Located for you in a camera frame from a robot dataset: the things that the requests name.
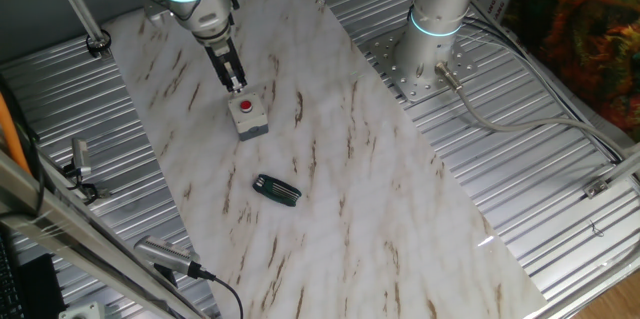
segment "marble surface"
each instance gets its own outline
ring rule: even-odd
[[[141,11],[105,29],[202,264],[246,318],[519,319],[545,304],[321,0],[241,5],[233,38],[270,127],[246,142],[189,32]],[[258,195],[259,173],[299,188],[297,207]]]

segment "wall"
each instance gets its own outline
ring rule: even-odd
[[[140,0],[85,0],[98,23],[142,7]],[[86,32],[67,0],[0,0],[0,63]]]

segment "red button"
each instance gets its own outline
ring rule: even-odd
[[[240,110],[242,110],[243,113],[248,113],[251,111],[251,109],[253,109],[253,106],[251,105],[250,101],[245,100],[240,103]]]

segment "metal bracket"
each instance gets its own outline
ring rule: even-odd
[[[590,199],[593,199],[598,194],[607,191],[607,189],[612,188],[618,182],[625,180],[638,171],[640,171],[640,152],[633,154],[622,163],[616,165],[615,168],[591,182],[584,188],[584,193]]]
[[[435,94],[442,88],[447,88],[448,84],[444,79],[436,76],[435,72],[433,72],[433,75],[425,73],[425,75],[415,79],[413,75],[406,75],[396,66],[395,47],[402,39],[405,30],[406,26],[383,34],[367,42],[364,48],[365,52],[369,51],[375,56],[382,71],[393,80],[404,96],[411,102],[417,102]],[[465,79],[478,71],[471,57],[457,42],[453,44],[452,50],[453,62],[449,63],[448,66],[458,80]]]

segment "gray cable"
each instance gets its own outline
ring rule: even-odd
[[[471,115],[473,115],[473,117],[476,118],[478,122],[480,122],[482,125],[486,126],[489,129],[499,131],[499,132],[514,132],[514,131],[522,131],[522,130],[526,130],[526,129],[530,129],[533,127],[546,125],[546,124],[568,125],[568,126],[576,127],[578,129],[582,129],[586,132],[593,134],[596,138],[602,140],[603,143],[605,143],[607,146],[613,149],[613,151],[616,152],[616,154],[618,154],[622,159],[627,159],[629,157],[629,155],[627,155],[625,150],[622,149],[615,141],[613,141],[613,139],[609,138],[606,134],[604,134],[603,132],[599,131],[598,129],[588,124],[579,122],[577,120],[564,119],[564,118],[550,118],[550,119],[533,120],[526,123],[515,124],[515,125],[500,125],[500,124],[490,122],[484,117],[482,117],[482,115],[480,115],[480,113],[476,111],[476,108],[473,107],[473,105],[469,101],[469,98],[467,98],[467,96],[464,94],[462,90],[458,90],[458,95],[460,96],[460,100],[462,100],[462,103],[464,104],[464,106],[467,107],[467,110],[469,111],[469,113],[471,113]]]

